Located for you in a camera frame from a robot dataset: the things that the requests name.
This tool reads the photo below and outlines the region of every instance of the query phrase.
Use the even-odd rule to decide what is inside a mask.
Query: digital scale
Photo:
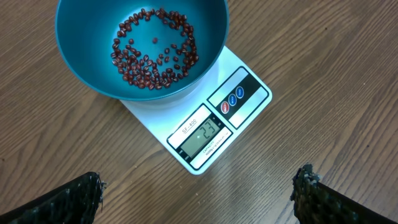
[[[190,87],[159,100],[123,101],[192,174],[202,174],[272,99],[230,49]]]

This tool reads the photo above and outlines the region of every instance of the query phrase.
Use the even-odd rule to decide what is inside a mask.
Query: brown tabletop
[[[92,170],[96,223],[295,223],[292,180],[398,221],[398,1],[229,1],[227,46],[274,94],[200,176],[55,43],[57,1],[1,1],[0,213]]]

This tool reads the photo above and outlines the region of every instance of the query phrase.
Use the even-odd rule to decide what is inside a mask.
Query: teal bowl
[[[141,8],[178,11],[187,16],[187,22],[194,27],[197,54],[200,59],[189,71],[189,76],[170,88],[161,90],[139,89],[122,80],[118,68],[112,64],[113,39],[117,38],[119,23],[138,13]],[[70,70],[92,89],[120,100],[144,101],[156,100],[173,95],[198,81],[213,66],[220,55],[228,35],[229,13],[226,0],[60,0],[55,18],[57,44],[65,63]],[[160,53],[171,44],[179,47],[187,37],[180,35],[162,21],[152,16],[139,25],[132,24],[127,37],[121,37],[120,49],[134,39],[132,45],[143,55],[156,60]],[[171,49],[170,62],[159,66],[159,72],[172,68],[174,56],[182,64],[183,55],[178,56]]]

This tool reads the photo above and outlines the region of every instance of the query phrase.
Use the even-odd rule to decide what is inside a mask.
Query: scale control panel
[[[200,170],[261,112],[271,100],[269,96],[258,77],[239,67],[167,138],[167,143],[180,160]]]

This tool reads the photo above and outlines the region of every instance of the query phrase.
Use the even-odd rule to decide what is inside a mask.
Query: red button
[[[221,111],[222,111],[224,114],[228,113],[228,111],[229,111],[229,104],[228,104],[227,101],[224,101],[224,102],[221,104]]]

